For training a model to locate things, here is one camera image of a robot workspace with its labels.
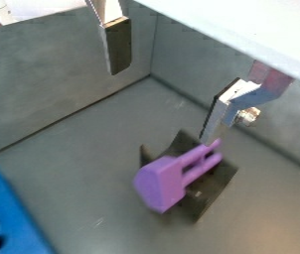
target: blue container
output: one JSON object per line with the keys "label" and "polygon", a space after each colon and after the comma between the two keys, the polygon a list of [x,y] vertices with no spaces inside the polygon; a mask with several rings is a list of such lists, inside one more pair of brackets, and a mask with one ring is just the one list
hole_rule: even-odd
{"label": "blue container", "polygon": [[42,234],[0,176],[0,254],[53,254]]}

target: screw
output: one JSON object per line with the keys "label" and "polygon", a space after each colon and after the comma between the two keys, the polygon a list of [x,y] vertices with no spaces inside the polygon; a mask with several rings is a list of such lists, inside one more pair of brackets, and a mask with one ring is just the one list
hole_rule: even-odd
{"label": "screw", "polygon": [[247,127],[251,126],[251,124],[256,121],[260,112],[262,111],[256,107],[250,107],[244,110],[240,110],[236,116],[236,122],[240,122]]}

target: black holder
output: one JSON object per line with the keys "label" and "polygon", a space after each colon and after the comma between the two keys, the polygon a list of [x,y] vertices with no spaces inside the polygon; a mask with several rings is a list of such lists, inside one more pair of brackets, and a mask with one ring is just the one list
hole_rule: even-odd
{"label": "black holder", "polygon": [[[144,145],[141,146],[141,167],[165,155],[179,157],[200,145],[201,141],[187,131],[181,130],[172,145],[159,157],[151,154]],[[238,167],[223,159],[223,161],[187,187],[187,196],[177,205],[184,208],[185,213],[192,217],[195,222],[200,220],[212,203],[219,198],[236,172]]]}

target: purple block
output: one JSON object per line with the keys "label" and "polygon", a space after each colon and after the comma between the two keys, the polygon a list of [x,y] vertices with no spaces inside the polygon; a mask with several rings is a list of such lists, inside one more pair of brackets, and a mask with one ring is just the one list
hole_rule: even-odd
{"label": "purple block", "polygon": [[220,143],[216,140],[211,147],[200,145],[177,158],[164,156],[139,171],[135,187],[153,210],[164,213],[184,198],[185,187],[223,160],[220,153],[206,158]]}

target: concrete surface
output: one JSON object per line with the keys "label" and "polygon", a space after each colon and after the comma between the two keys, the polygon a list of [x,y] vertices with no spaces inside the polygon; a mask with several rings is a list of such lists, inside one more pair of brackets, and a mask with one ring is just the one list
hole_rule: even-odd
{"label": "concrete surface", "polygon": [[61,254],[300,254],[300,168],[232,129],[239,173],[204,219],[159,216],[132,186],[139,149],[160,153],[207,110],[148,78],[0,153],[0,171]]}

